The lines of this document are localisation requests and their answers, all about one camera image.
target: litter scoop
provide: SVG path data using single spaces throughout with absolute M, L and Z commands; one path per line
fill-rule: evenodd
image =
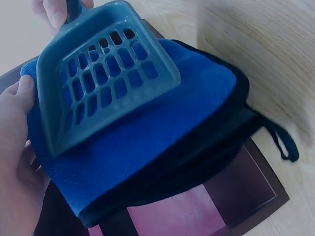
M 179 71 L 126 1 L 86 9 L 67 0 L 68 19 L 37 63 L 37 91 L 53 157 L 180 84 Z

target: hand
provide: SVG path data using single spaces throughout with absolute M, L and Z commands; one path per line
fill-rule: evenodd
M 93 8 L 93 0 L 81 0 L 87 8 Z M 57 33 L 59 28 L 67 19 L 66 0 L 31 0 L 33 12 L 46 22 L 53 33 Z
M 31 163 L 26 115 L 34 103 L 30 76 L 0 95 L 0 235 L 31 236 L 42 209 L 49 178 Z

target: wooden surface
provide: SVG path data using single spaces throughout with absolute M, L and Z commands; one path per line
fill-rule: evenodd
M 0 8 L 0 74 L 38 55 L 50 36 L 27 8 Z M 104 0 L 96 0 L 96 5 Z M 130 0 L 166 38 L 215 54 L 249 77 L 249 104 L 286 126 L 299 147 L 296 165 L 280 160 L 269 135 L 254 141 L 291 200 L 248 236 L 315 236 L 315 1 Z

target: black loop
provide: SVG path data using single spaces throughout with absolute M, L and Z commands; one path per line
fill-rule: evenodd
M 297 161 L 299 159 L 299 151 L 297 149 L 297 146 L 296 146 L 294 140 L 289 135 L 289 133 L 284 128 L 282 128 L 278 124 L 270 121 L 269 119 L 264 118 L 264 120 L 265 120 L 264 125 L 265 125 L 266 129 L 268 130 L 268 132 L 270 133 L 277 148 L 279 149 L 280 154 L 281 154 L 281 158 L 283 160 L 290 160 L 291 162 Z M 285 148 L 288 152 L 288 156 L 286 156 L 284 154 L 284 151 L 282 150 L 282 148 L 280 146 L 279 139 L 282 140 L 283 145 L 285 146 Z

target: blue microfiber towel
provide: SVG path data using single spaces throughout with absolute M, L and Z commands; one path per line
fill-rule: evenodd
M 28 115 L 29 138 L 40 164 L 76 215 L 209 117 L 236 85 L 235 75 L 225 66 L 171 40 L 159 42 L 177 65 L 181 85 L 57 159 L 48 154 L 35 96 Z M 21 75 L 36 81 L 36 63 L 23 66 Z

